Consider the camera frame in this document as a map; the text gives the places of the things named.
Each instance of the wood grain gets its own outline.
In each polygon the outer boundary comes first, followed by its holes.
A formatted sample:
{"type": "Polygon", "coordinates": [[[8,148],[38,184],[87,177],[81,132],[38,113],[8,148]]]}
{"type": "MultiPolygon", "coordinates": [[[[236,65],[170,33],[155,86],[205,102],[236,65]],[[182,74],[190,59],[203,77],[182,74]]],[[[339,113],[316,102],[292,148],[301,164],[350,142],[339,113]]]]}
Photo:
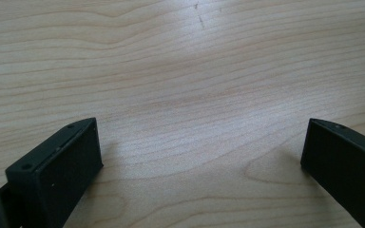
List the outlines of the wood grain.
{"type": "Polygon", "coordinates": [[[73,227],[358,227],[299,158],[309,118],[365,134],[365,0],[0,0],[0,186],[95,116],[73,227]]]}

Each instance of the wooden table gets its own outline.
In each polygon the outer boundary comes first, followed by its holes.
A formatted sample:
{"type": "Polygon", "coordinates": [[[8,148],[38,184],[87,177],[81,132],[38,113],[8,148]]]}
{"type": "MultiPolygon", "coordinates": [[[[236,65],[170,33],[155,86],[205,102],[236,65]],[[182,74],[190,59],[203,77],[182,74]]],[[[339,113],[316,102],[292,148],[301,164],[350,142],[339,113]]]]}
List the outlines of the wooden table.
{"type": "Polygon", "coordinates": [[[0,186],[96,117],[66,227],[358,227],[300,170],[309,118],[365,134],[365,0],[0,0],[0,186]]]}

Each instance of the light wooden surface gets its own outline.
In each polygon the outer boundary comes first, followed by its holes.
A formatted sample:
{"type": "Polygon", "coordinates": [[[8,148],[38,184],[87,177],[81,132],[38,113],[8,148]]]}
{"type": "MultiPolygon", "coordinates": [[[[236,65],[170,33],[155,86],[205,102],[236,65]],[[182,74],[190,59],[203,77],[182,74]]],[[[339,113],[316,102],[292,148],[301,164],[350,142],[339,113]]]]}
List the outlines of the light wooden surface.
{"type": "Polygon", "coordinates": [[[365,134],[365,0],[0,0],[0,186],[92,116],[67,228],[358,227],[299,159],[311,117],[365,134]]]}

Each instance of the black plastic object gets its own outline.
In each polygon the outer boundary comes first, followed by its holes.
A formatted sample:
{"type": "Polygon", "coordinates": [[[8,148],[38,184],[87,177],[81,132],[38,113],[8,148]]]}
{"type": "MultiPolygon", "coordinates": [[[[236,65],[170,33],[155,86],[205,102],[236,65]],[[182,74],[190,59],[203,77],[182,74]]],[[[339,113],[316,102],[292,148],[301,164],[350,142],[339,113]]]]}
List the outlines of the black plastic object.
{"type": "Polygon", "coordinates": [[[365,227],[365,136],[311,119],[301,166],[365,227]]]}
{"type": "Polygon", "coordinates": [[[63,227],[102,167],[96,119],[63,127],[6,170],[0,227],[63,227]]]}

